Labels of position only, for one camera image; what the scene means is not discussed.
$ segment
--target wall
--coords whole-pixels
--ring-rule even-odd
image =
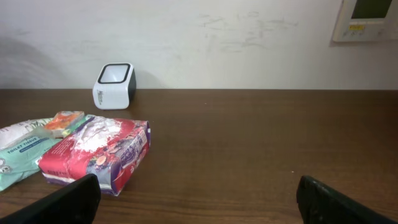
[[[396,89],[398,43],[333,45],[338,0],[1,0],[0,88]]]

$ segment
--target thermostat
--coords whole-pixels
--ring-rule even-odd
[[[135,92],[134,67],[130,63],[107,64],[94,84],[94,103],[102,110],[125,109]]]
[[[343,0],[333,41],[398,39],[398,0]]]

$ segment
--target plastic wrapper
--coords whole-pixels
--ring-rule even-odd
[[[84,122],[86,122],[87,120],[89,120],[93,116],[94,115],[88,114],[88,115],[84,116],[84,118],[79,120],[76,124],[69,125],[69,127],[62,132],[62,137],[64,137],[64,138],[67,137],[70,133],[72,133],[74,130],[79,128]]]
[[[50,130],[55,138],[62,138],[64,130],[79,122],[84,115],[82,111],[61,111],[44,128]]]
[[[36,160],[59,141],[39,127],[0,151],[0,191],[38,172]]]
[[[55,184],[96,174],[102,192],[119,195],[149,146],[147,121],[94,116],[45,153],[39,167]]]
[[[37,127],[46,125],[51,118],[33,119],[0,129],[0,150],[7,147],[11,142],[33,131]]]

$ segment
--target wooden table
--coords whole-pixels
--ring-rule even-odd
[[[398,220],[396,91],[138,90],[114,111],[91,90],[1,90],[0,102],[0,126],[61,110],[150,121],[148,155],[95,223],[302,223],[304,174]],[[33,175],[0,195],[0,217],[59,188]]]

